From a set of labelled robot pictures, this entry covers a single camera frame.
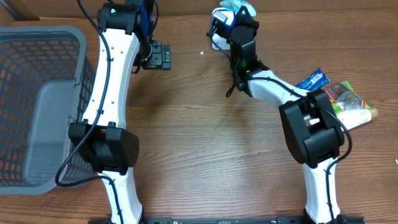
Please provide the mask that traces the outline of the white bamboo cream tube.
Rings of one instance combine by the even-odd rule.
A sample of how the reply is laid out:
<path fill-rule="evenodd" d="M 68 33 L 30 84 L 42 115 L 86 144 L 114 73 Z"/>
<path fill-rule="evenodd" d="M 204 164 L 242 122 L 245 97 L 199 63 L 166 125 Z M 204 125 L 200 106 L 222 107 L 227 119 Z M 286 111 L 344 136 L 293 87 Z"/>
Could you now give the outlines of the white bamboo cream tube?
<path fill-rule="evenodd" d="M 378 116 L 375 108 L 362 110 L 346 110 L 337 114 L 337 118 L 344 124 L 347 130 L 356 128 L 362 124 L 375 120 Z"/>

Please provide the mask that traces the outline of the blue snack packet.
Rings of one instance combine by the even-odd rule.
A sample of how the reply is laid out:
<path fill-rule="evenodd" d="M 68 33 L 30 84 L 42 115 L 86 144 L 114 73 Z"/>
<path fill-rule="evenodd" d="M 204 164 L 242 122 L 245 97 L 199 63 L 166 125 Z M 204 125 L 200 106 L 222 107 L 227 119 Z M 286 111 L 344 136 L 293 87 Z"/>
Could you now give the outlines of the blue snack packet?
<path fill-rule="evenodd" d="M 322 72 L 320 68 L 318 68 L 305 80 L 297 84 L 296 87 L 303 90 L 315 91 L 329 83 L 330 79 Z"/>

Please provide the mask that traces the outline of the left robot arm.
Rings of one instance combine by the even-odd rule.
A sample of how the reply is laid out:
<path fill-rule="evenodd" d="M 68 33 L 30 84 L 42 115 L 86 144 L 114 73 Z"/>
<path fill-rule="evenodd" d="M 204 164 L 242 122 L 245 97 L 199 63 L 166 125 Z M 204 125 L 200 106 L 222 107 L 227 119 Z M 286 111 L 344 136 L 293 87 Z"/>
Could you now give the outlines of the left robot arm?
<path fill-rule="evenodd" d="M 134 183 L 139 138 L 126 130 L 130 76 L 144 70 L 170 70 L 171 47 L 153 40 L 156 1 L 108 1 L 91 24 L 100 53 L 93 91 L 82 118 L 69 125 L 74 150 L 103 181 L 111 206 L 108 223 L 144 223 L 144 207 Z"/>

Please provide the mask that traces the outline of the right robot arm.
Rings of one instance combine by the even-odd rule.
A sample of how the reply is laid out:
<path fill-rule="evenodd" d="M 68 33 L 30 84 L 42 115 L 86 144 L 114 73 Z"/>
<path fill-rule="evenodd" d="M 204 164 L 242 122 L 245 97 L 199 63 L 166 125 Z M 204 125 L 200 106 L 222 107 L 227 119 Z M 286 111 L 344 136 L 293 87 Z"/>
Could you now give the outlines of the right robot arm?
<path fill-rule="evenodd" d="M 343 156 L 340 146 L 351 136 L 336 117 L 325 91 L 308 91 L 278 78 L 257 57 L 254 40 L 259 23 L 241 6 L 232 22 L 224 22 L 218 35 L 230 47 L 233 88 L 279 110 L 286 145 L 302 165 L 307 202 L 307 223 L 342 223 L 336 201 L 335 170 Z"/>

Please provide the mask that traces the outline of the green red snack packet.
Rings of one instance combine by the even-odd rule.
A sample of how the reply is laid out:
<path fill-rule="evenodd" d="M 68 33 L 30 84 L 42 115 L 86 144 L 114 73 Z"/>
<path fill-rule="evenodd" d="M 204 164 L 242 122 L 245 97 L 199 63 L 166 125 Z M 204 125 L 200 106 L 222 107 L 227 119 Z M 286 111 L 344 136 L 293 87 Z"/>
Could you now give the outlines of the green red snack packet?
<path fill-rule="evenodd" d="M 364 110 L 371 107 L 353 90 L 348 81 L 337 83 L 325 90 L 336 115 L 344 111 Z"/>

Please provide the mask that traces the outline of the mint green wipes packet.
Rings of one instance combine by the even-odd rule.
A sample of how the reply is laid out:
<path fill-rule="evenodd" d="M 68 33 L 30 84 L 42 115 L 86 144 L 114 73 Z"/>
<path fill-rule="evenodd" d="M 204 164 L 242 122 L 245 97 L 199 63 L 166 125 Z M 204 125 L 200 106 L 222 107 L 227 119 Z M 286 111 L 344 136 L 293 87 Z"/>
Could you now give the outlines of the mint green wipes packet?
<path fill-rule="evenodd" d="M 255 8 L 245 0 L 222 0 L 220 1 L 220 6 L 234 12 L 238 12 L 244 6 L 251 16 L 255 17 L 257 15 Z"/>

